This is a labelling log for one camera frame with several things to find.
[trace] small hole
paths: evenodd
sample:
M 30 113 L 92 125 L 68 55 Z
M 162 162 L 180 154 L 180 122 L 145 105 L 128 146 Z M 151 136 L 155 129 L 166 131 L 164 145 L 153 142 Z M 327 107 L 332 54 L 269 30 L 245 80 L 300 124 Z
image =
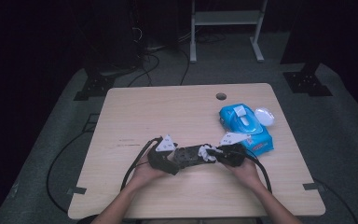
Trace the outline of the small hole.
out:
M 219 93 L 217 93 L 216 94 L 216 98 L 218 99 L 218 100 L 226 100 L 227 99 L 227 96 L 224 94 L 224 93 L 222 93 L 222 92 L 219 92 Z

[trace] hand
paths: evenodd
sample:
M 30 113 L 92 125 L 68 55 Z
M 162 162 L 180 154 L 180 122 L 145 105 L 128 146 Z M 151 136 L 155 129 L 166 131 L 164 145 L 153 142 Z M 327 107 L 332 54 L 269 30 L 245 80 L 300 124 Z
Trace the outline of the hand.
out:
M 135 182 L 138 188 L 144 187 L 149 184 L 152 180 L 160 178 L 167 173 L 154 169 L 148 162 L 147 153 L 149 153 L 150 148 L 138 161 L 137 166 L 133 172 L 131 182 Z
M 240 182 L 246 188 L 255 189 L 259 188 L 260 185 L 263 186 L 253 161 L 245 159 L 240 166 L 225 166 L 240 180 Z

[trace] person's right hand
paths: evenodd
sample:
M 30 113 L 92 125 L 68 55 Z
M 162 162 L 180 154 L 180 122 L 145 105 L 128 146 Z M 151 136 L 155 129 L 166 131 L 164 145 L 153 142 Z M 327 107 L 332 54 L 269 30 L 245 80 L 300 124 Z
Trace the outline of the person's right hand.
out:
M 255 189 L 264 187 L 263 183 L 258 176 L 257 170 L 255 168 L 255 163 L 249 159 L 245 159 L 240 166 L 232 167 L 225 165 L 228 170 L 230 170 L 240 182 L 249 189 Z

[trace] dark background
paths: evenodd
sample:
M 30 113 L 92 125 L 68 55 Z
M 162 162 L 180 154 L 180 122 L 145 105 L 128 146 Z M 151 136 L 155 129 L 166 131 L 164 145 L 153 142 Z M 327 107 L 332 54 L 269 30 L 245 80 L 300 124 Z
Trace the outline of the dark background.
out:
M 197 2 L 200 9 L 258 7 L 257 1 Z M 105 17 L 109 9 L 114 13 Z M 85 58 L 137 64 L 132 26 L 174 44 L 189 31 L 190 1 L 0 0 L 0 204 Z M 317 59 L 338 72 L 358 101 L 358 1 L 270 0 L 262 32 L 289 30 L 282 63 Z

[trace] white shelf frame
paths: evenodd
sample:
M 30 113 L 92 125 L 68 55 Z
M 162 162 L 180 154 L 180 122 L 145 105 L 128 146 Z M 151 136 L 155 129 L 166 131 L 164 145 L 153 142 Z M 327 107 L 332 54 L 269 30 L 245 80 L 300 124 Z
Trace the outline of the white shelf frame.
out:
M 260 47 L 258 47 L 257 41 L 266 13 L 267 1 L 268 0 L 263 0 L 260 10 L 197 12 L 195 9 L 195 0 L 193 0 L 191 9 L 190 62 L 197 62 L 196 26 L 198 25 L 255 25 L 255 36 L 251 36 L 250 41 L 257 61 L 259 63 L 264 62 L 264 57 Z

